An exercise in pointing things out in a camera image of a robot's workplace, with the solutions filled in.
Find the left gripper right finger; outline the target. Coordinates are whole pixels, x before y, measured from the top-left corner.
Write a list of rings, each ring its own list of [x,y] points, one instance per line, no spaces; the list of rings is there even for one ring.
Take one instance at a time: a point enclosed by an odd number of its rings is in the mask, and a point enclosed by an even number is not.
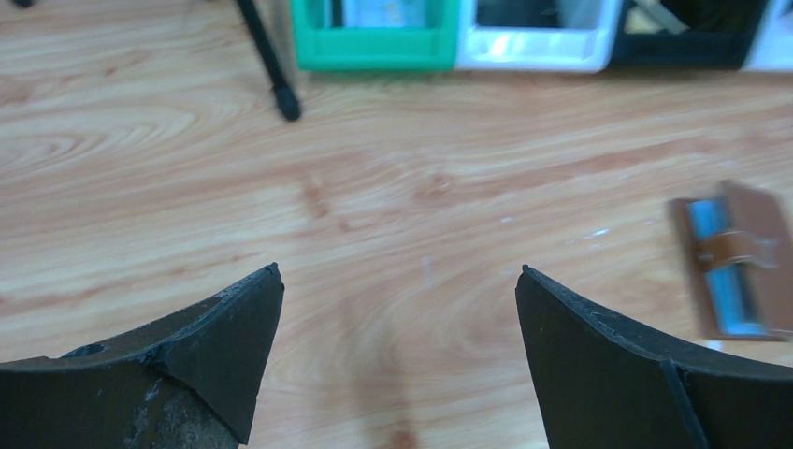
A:
[[[791,446],[791,368],[678,339],[534,268],[515,298],[551,447]]]

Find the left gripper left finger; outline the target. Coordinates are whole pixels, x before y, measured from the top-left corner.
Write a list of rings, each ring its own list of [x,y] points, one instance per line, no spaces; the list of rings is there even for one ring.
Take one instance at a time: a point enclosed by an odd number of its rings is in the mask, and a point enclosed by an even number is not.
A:
[[[1,366],[5,448],[236,448],[281,316],[276,264],[66,355]]]

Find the brown leather card holder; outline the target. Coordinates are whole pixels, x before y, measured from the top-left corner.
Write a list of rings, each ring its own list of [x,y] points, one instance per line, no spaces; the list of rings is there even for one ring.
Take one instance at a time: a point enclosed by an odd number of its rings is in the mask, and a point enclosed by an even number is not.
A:
[[[725,180],[667,212],[708,340],[792,339],[792,233],[778,197]]]

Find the gold cards in black bin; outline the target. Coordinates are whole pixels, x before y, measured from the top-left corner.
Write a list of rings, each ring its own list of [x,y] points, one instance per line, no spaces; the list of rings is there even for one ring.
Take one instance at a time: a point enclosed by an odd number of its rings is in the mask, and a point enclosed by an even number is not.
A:
[[[669,33],[679,35],[690,27],[661,1],[627,1],[624,32],[630,35]]]

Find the black music stand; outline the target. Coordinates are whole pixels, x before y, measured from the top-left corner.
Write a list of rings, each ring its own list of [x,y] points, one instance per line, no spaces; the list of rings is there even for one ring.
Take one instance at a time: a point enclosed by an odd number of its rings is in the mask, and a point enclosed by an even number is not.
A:
[[[284,75],[255,2],[253,0],[236,0],[235,3],[270,79],[271,92],[281,116],[288,122],[297,121],[301,117],[299,101]]]

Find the green plastic bin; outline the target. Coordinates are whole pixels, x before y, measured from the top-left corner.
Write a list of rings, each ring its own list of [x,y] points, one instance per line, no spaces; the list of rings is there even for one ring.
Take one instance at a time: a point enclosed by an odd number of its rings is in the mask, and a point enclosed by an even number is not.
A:
[[[292,1],[298,66],[308,71],[450,70],[458,1]]]

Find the white plastic bin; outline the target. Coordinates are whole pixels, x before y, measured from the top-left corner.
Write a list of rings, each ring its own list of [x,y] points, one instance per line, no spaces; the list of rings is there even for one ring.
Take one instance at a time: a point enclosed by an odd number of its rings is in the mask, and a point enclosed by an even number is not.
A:
[[[621,1],[556,0],[558,28],[479,26],[477,2],[461,3],[456,69],[597,73],[610,62]]]

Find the black plastic bin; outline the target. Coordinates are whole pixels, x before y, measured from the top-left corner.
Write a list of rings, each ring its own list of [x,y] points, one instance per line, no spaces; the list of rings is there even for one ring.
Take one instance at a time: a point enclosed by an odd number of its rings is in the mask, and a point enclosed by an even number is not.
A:
[[[654,66],[739,69],[754,42],[767,1],[661,1],[690,29],[630,35],[622,3],[610,67]]]

